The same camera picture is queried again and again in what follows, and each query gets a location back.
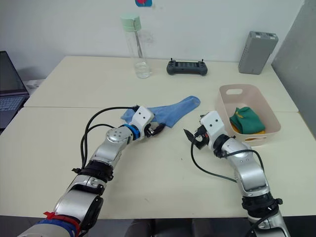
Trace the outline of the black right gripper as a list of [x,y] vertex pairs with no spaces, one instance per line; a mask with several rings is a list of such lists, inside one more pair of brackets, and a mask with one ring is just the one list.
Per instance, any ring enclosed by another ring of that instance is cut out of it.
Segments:
[[207,134],[207,130],[204,125],[201,125],[195,132],[195,134],[191,133],[189,130],[184,129],[184,132],[188,138],[188,140],[192,143],[195,143],[195,146],[201,150],[203,147],[208,145],[209,136]]

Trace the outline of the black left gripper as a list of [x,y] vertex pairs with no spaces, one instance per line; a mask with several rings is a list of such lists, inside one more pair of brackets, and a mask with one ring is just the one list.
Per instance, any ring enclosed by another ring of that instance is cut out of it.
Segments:
[[163,131],[163,129],[165,128],[166,124],[165,123],[149,123],[146,125],[145,129],[144,129],[144,133],[146,137],[151,137],[151,136],[155,136],[159,133],[161,133]]

